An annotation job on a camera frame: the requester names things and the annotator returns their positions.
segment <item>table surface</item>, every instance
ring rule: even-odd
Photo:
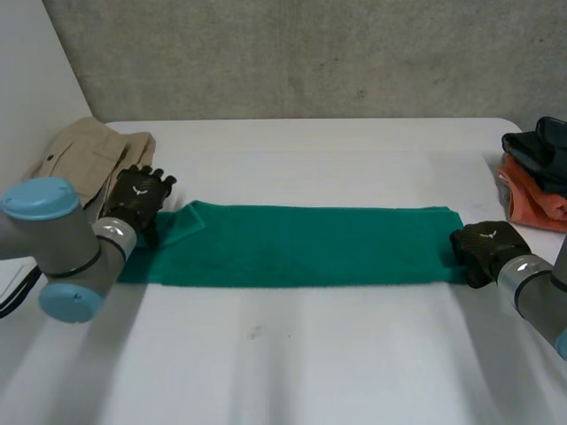
[[[115,122],[158,142],[166,208],[424,207],[502,220],[498,119]],[[519,228],[555,260],[562,237]],[[87,325],[30,299],[0,324],[10,424],[559,424],[567,366],[495,285],[116,285]]]

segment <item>gray wall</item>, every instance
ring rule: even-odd
[[[43,0],[101,120],[567,119],[564,0]]]

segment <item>khaki garment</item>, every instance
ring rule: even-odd
[[[155,149],[150,133],[121,135],[92,117],[82,118],[56,136],[23,180],[62,177],[86,206],[101,189],[107,197],[124,168],[150,166]]]

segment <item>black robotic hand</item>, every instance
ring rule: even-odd
[[[152,172],[150,166],[122,170],[100,216],[126,221],[138,235],[144,236],[149,246],[157,246],[156,214],[177,182],[171,175],[162,181],[162,176],[162,169]]]
[[[467,282],[471,288],[481,288],[495,281],[507,262],[532,253],[506,221],[468,224],[453,232],[450,238],[454,255],[468,268]]]

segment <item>folded clothes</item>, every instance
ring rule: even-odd
[[[544,193],[510,155],[498,169],[498,178],[509,188],[509,220],[534,228],[567,232],[567,200]]]
[[[139,247],[120,282],[264,287],[464,282],[446,207],[220,206],[158,214],[163,243]]]
[[[567,197],[567,122],[542,117],[535,131],[504,135],[502,148],[543,192]]]
[[[82,206],[87,206],[101,189],[105,196],[110,193],[121,170],[150,166],[155,147],[150,133],[121,135],[92,117],[82,118],[55,137],[23,180],[64,178],[73,185]]]

